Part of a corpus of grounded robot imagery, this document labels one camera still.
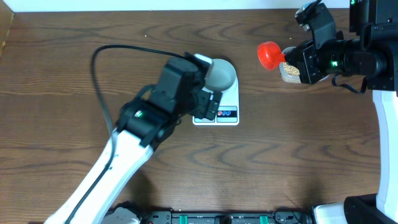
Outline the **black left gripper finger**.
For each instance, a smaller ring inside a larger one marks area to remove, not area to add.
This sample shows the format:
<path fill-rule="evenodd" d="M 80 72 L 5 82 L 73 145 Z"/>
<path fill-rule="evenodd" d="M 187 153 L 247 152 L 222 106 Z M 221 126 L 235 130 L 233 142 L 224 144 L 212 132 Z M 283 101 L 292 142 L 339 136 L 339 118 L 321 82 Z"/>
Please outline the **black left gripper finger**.
<path fill-rule="evenodd" d="M 223 96 L 223 93 L 221 91 L 215 90 L 213 92 L 213 98 L 210 101 L 210 114 L 211 114 L 210 119 L 211 120 L 215 119 L 215 117 L 217 115 L 222 96 Z"/>
<path fill-rule="evenodd" d="M 210 111 L 211 93 L 201 90 L 197 94 L 198 104 L 195 109 L 195 117 L 198 119 L 213 120 L 215 118 L 214 112 Z"/>

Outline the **red plastic measuring scoop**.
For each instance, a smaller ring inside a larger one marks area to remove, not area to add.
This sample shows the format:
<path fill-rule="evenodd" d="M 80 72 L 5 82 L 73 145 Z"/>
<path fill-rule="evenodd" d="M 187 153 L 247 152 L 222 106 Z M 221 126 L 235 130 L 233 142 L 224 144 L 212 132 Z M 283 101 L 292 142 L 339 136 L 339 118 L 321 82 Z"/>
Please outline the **red plastic measuring scoop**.
<path fill-rule="evenodd" d="M 273 70 L 282 62 L 285 62 L 285 54 L 283 54 L 280 47 L 272 41 L 259 44 L 257 56 L 261 65 L 266 70 Z"/>

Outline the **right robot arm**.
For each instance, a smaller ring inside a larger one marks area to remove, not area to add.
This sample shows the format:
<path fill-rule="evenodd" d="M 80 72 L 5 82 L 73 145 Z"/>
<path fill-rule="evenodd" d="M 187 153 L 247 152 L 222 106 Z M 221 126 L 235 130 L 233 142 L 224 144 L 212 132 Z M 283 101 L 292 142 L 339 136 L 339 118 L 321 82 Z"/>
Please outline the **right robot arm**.
<path fill-rule="evenodd" d="M 318 205 L 316 223 L 397 223 L 397 1 L 350 1 L 349 30 L 357 39 L 345 39 L 321 1 L 304 4 L 295 19 L 312 39 L 285 55 L 300 72 L 300 81 L 314 84 L 332 75 L 362 75 L 362 95 L 371 90 L 380 136 L 381 176 L 376 194 L 347 197 L 344 202 Z"/>

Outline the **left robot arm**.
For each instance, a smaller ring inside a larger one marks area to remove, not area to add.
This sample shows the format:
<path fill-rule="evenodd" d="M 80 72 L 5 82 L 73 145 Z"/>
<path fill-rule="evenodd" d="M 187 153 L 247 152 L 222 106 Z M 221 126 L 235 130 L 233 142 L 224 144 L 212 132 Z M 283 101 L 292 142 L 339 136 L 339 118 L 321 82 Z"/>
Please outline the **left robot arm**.
<path fill-rule="evenodd" d="M 200 54 L 173 55 L 159 81 L 144 86 L 111 120 L 109 140 L 89 173 L 47 223 L 101 223 L 124 186 L 189 114 L 211 119 L 222 93 L 206 91 L 214 60 Z"/>

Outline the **white digital kitchen scale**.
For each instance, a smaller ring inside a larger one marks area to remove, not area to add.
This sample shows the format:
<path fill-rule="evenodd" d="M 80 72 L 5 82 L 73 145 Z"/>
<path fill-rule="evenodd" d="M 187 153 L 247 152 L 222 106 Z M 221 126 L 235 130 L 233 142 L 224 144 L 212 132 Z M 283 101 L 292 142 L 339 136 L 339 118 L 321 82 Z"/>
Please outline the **white digital kitchen scale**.
<path fill-rule="evenodd" d="M 195 126 L 237 126 L 239 124 L 239 82 L 235 76 L 234 83 L 221 97 L 220 105 L 214 119 L 198 119 L 193 117 Z"/>

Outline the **grey round bowl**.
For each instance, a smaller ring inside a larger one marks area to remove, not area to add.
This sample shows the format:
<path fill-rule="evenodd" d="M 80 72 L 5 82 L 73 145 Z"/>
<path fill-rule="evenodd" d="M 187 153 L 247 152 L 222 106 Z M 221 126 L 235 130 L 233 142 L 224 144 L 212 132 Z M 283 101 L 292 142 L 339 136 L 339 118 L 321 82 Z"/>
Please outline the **grey round bowl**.
<path fill-rule="evenodd" d="M 237 80 L 234 66 L 227 60 L 213 59 L 205 77 L 205 88 L 211 91 L 226 91 Z"/>

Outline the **pile of soybeans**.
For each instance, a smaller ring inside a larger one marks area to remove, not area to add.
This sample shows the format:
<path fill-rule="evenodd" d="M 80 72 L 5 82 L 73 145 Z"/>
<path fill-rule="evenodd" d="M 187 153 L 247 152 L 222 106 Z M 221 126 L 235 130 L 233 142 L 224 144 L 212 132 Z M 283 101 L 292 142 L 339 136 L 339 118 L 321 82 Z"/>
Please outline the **pile of soybeans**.
<path fill-rule="evenodd" d="M 284 72 L 291 76 L 299 76 L 300 71 L 295 68 L 294 66 L 289 65 L 288 63 L 284 62 L 283 64 Z"/>

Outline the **clear plastic container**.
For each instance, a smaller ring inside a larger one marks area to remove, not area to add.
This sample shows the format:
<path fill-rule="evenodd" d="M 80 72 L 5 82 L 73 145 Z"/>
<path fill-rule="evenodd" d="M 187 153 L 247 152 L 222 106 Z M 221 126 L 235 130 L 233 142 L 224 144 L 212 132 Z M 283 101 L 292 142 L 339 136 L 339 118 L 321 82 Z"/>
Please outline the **clear plastic container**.
<path fill-rule="evenodd" d="M 299 77 L 299 70 L 286 62 L 281 62 L 279 64 L 279 70 L 281 78 L 287 83 L 301 84 Z"/>

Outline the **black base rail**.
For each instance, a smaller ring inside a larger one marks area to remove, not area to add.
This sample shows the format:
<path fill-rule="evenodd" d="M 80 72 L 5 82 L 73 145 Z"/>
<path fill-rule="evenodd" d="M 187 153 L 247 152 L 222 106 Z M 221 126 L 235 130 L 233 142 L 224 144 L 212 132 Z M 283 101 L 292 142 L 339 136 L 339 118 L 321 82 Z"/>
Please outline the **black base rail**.
<path fill-rule="evenodd" d="M 102 223 L 108 224 L 312 224 L 310 213 L 289 208 L 265 212 L 201 212 L 172 208 L 140 209 L 126 201 L 108 210 Z"/>

